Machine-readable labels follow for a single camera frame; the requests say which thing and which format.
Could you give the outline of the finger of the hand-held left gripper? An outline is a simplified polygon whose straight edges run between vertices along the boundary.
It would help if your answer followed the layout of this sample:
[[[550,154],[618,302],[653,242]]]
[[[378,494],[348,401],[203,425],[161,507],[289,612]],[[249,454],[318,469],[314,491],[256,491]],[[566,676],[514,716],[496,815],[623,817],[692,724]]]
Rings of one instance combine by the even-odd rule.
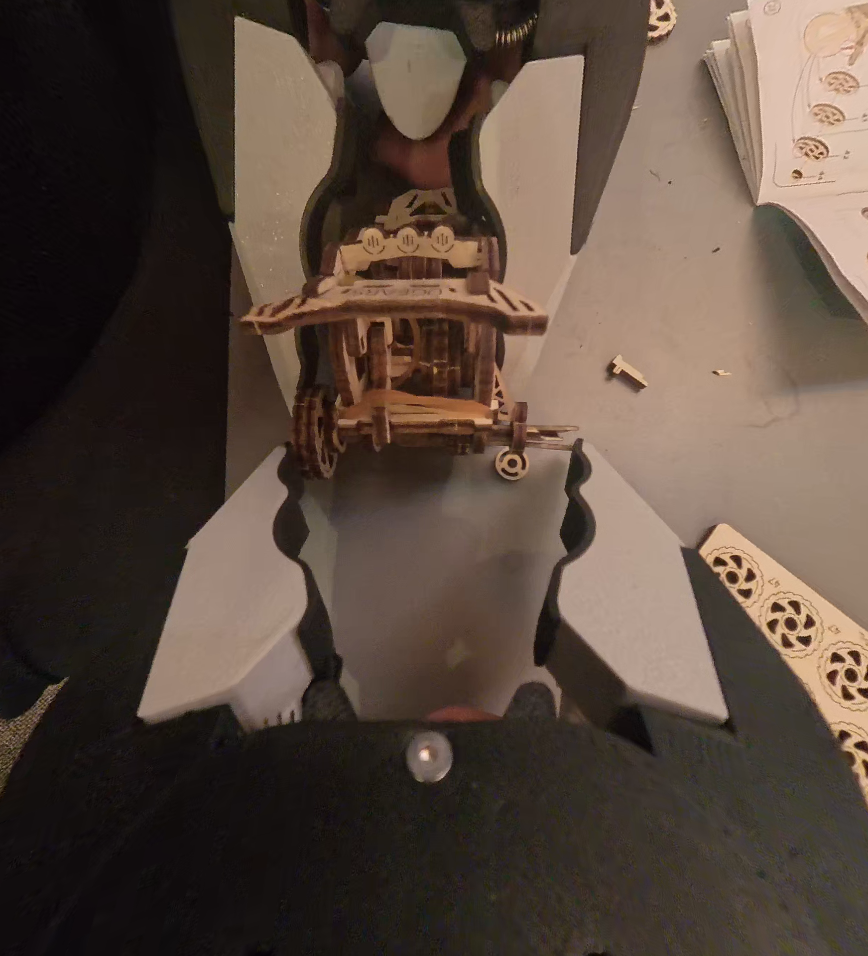
[[[236,17],[234,222],[252,305],[278,304],[306,281],[302,225],[328,174],[344,75],[291,35]]]
[[[542,306],[552,332],[571,251],[584,76],[582,55],[531,61],[499,96],[479,137],[483,185],[503,227],[503,283]]]

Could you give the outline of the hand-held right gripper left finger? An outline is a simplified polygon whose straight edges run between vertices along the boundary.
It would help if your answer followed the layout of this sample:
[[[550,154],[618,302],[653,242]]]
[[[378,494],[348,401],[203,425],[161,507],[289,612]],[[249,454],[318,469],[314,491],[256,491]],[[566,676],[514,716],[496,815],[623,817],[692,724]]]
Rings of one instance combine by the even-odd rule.
[[[242,728],[303,718],[343,681],[327,607],[301,558],[304,482],[274,448],[191,539],[137,709],[146,724],[228,707]]]

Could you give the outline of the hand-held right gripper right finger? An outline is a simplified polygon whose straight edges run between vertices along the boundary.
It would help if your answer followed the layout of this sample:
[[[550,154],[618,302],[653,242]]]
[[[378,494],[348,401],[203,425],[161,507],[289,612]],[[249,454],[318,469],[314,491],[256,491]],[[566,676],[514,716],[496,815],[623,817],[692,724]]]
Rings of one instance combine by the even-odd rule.
[[[541,607],[535,663],[594,726],[638,706],[726,723],[679,536],[582,441],[572,446],[564,493],[565,554]]]

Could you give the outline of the paper instruction booklet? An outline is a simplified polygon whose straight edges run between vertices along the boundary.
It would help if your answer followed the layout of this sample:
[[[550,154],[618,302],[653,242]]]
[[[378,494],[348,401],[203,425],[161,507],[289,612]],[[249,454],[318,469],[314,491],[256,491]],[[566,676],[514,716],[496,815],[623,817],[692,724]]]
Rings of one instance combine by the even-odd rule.
[[[806,234],[868,326],[868,2],[746,2],[703,55],[754,204]]]

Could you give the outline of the wooden buggy model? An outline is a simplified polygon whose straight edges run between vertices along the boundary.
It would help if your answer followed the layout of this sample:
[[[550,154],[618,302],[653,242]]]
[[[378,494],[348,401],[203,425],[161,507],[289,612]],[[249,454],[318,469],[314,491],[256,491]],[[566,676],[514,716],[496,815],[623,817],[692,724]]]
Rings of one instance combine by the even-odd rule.
[[[345,450],[571,451],[575,425],[530,423],[506,388],[506,338],[540,337],[549,317],[500,277],[498,237],[462,214],[453,191],[412,189],[327,245],[298,293],[240,323],[293,340],[293,403],[300,388],[332,389]],[[292,427],[294,455],[291,441]]]

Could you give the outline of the person's left hand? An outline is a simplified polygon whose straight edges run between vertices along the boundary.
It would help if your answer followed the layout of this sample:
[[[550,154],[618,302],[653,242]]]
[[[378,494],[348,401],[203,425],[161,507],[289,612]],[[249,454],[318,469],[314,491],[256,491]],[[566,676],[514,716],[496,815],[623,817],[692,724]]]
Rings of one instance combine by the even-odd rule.
[[[419,189],[453,185],[450,170],[451,138],[468,129],[476,115],[445,122],[430,137],[410,139],[398,131],[386,116],[374,126],[370,153],[380,167]]]

